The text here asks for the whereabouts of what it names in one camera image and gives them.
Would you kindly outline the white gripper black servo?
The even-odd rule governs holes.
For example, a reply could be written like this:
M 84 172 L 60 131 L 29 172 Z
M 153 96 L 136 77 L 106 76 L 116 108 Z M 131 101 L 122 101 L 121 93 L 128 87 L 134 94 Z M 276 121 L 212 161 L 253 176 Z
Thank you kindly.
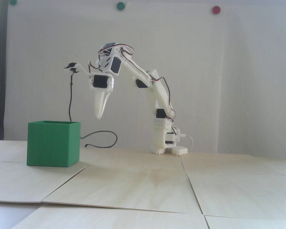
M 97 119 L 100 119 L 105 110 L 111 92 L 114 87 L 114 78 L 109 73 L 89 73 L 89 87 L 94 92 L 94 113 Z

